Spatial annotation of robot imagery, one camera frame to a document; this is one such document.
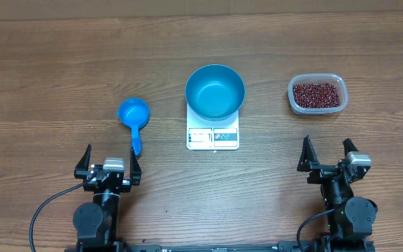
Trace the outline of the blue plastic measuring scoop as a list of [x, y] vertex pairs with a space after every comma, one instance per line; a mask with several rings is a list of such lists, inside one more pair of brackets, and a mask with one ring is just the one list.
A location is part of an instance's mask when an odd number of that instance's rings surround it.
[[132, 148], [136, 156], [141, 153], [140, 131], [150, 120], [150, 109], [147, 103], [137, 97], [126, 99], [118, 109], [118, 117], [122, 124], [130, 128]]

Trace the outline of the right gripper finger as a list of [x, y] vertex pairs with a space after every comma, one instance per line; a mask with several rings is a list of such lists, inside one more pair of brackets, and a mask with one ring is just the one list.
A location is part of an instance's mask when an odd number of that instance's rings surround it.
[[349, 156], [351, 153], [358, 152], [358, 149], [353, 144], [352, 140], [347, 138], [342, 142], [344, 146], [344, 156]]
[[313, 166], [319, 165], [317, 155], [314, 151], [309, 135], [303, 139], [302, 153], [297, 165], [298, 172], [310, 172]]

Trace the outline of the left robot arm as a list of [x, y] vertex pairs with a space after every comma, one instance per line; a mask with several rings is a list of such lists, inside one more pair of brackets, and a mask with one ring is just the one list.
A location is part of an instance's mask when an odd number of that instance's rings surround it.
[[92, 192], [92, 201], [81, 204], [73, 214], [77, 230], [76, 251], [130, 251], [125, 239], [118, 237], [121, 194], [140, 184], [142, 171], [134, 149], [129, 154], [129, 178], [125, 178], [125, 160], [108, 157], [103, 164], [90, 164], [88, 146], [74, 169], [74, 177], [83, 180], [83, 189]]

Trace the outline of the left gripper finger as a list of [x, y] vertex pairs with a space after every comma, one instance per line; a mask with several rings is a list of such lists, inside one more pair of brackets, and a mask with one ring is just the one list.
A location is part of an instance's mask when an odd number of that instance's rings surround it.
[[88, 176], [92, 175], [92, 173], [89, 171], [91, 150], [92, 146], [88, 144], [84, 155], [82, 156], [78, 164], [75, 166], [74, 177], [76, 179], [87, 180]]
[[131, 148], [131, 150], [130, 150], [130, 167], [129, 168], [130, 168], [129, 179], [131, 181], [131, 185], [138, 186], [141, 181], [142, 171], [141, 171], [140, 165], [138, 163], [138, 160], [136, 158], [134, 148]]

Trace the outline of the teal blue bowl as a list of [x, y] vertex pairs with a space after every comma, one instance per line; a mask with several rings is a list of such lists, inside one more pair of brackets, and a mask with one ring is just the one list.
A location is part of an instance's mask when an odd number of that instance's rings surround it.
[[222, 64], [209, 64], [196, 70], [185, 85], [188, 106], [205, 120], [226, 120], [238, 112], [246, 98], [242, 77]]

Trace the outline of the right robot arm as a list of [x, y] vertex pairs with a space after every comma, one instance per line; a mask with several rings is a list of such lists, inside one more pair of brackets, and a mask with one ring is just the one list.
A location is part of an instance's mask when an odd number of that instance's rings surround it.
[[[303, 139], [297, 171], [307, 172], [309, 184], [320, 185], [325, 211], [307, 218], [298, 228], [300, 251], [374, 251], [374, 243], [366, 238], [372, 234], [378, 207], [370, 199], [356, 197], [353, 182], [363, 179], [372, 165], [366, 153], [360, 152], [350, 139], [343, 141], [344, 158], [335, 165], [321, 164], [310, 137]], [[325, 216], [328, 232], [310, 242], [301, 241], [305, 225]]]

